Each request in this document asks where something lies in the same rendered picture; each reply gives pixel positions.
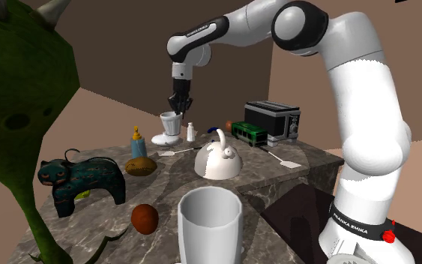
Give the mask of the dark robot stand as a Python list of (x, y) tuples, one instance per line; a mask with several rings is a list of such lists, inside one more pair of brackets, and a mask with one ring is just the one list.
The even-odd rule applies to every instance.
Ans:
[[(267, 207), (262, 216), (305, 264), (326, 264), (319, 233), (327, 223), (333, 200), (330, 194), (298, 184)], [(412, 252), (415, 263), (422, 264), (422, 233), (396, 223), (394, 234)]]

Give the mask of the blue bottle with yellow cap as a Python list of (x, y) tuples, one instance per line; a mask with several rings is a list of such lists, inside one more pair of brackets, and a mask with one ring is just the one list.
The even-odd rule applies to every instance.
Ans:
[(131, 157), (132, 158), (139, 158), (139, 157), (147, 157), (147, 149), (145, 144), (145, 139), (139, 132), (139, 128), (137, 126), (134, 127), (133, 136), (130, 141), (131, 147)]

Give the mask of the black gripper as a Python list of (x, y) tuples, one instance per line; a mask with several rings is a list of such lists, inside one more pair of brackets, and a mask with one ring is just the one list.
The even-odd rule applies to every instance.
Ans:
[(169, 105), (176, 114), (189, 110), (193, 99), (189, 97), (190, 81), (188, 79), (173, 80), (173, 95), (168, 98)]

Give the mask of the large white cup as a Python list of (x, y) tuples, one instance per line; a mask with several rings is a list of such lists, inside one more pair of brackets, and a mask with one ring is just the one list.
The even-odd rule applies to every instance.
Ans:
[(241, 264), (244, 213), (233, 192), (198, 187), (178, 204), (181, 264)]

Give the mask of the teal cat figure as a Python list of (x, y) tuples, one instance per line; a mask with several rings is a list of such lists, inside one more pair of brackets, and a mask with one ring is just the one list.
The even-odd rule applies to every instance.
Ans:
[(52, 188), (54, 206), (60, 218), (73, 214), (75, 197), (92, 189), (104, 189), (115, 204), (126, 200), (123, 173), (109, 157), (91, 157), (74, 163), (67, 158), (41, 161), (37, 177), (42, 185)]

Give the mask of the green horned creature figure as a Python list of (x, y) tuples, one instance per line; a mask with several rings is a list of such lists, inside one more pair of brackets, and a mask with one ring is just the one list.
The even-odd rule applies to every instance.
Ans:
[(71, 0), (33, 10), (0, 0), (0, 182), (22, 209), (43, 264), (73, 264), (34, 201), (33, 180), (43, 137), (80, 87), (72, 46), (56, 31)]

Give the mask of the red-brown round fruit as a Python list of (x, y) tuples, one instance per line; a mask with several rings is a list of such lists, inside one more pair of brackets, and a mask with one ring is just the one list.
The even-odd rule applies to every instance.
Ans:
[(131, 223), (137, 232), (143, 235), (152, 234), (159, 222), (156, 208), (149, 204), (137, 205), (131, 214)]

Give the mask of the white cup on round base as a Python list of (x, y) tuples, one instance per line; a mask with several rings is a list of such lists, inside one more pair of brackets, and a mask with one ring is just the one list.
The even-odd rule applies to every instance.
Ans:
[(164, 132), (151, 139), (157, 146), (173, 146), (180, 140), (182, 114), (176, 112), (163, 112), (160, 114)]

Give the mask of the brown potato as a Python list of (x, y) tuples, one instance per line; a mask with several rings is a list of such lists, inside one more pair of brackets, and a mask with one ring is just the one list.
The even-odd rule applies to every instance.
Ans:
[(136, 157), (125, 164), (126, 173), (132, 176), (149, 176), (157, 168), (157, 164), (149, 157)]

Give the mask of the black toaster oven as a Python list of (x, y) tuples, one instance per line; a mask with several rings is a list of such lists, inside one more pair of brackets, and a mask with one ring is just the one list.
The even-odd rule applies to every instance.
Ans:
[(269, 100), (251, 101), (244, 105), (244, 121), (265, 129), (270, 147), (283, 140), (297, 141), (300, 115), (298, 106)]

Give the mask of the white spatula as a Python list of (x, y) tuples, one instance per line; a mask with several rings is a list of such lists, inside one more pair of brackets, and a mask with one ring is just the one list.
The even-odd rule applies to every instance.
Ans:
[(267, 150), (265, 148), (260, 147), (260, 149), (263, 150), (264, 152), (270, 154), (272, 157), (278, 159), (278, 161), (280, 162), (280, 165), (281, 166), (287, 167), (289, 169), (294, 169), (294, 168), (298, 168), (298, 167), (301, 166), (298, 163), (295, 163), (295, 162), (292, 162), (292, 161), (289, 161), (289, 160), (283, 160), (283, 159), (281, 159), (280, 157), (276, 156), (275, 154), (273, 154), (272, 152), (270, 152), (269, 150)]

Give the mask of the green toy bus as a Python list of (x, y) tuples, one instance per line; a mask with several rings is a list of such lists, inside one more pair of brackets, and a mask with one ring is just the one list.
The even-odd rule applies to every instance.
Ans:
[(251, 147), (265, 146), (268, 141), (268, 132), (265, 129), (245, 121), (232, 123), (232, 135)]

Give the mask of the white kettle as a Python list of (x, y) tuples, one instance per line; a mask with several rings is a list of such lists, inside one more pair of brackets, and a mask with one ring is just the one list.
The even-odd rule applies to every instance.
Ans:
[(228, 145), (224, 132), (217, 128), (220, 140), (207, 143), (197, 152), (195, 172), (211, 180), (227, 180), (236, 177), (243, 166), (238, 151)]

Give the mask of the white spoon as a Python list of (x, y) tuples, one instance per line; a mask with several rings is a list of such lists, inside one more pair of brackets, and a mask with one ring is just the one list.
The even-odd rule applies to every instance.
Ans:
[(159, 151), (158, 155), (161, 156), (161, 157), (170, 157), (170, 156), (173, 156), (173, 155), (178, 154), (178, 153), (188, 152), (188, 151), (192, 151), (192, 150), (200, 150), (200, 149), (201, 149), (201, 147), (193, 147), (193, 148), (189, 148), (189, 149), (183, 149), (183, 150), (180, 150), (180, 151), (170, 151), (170, 150)]

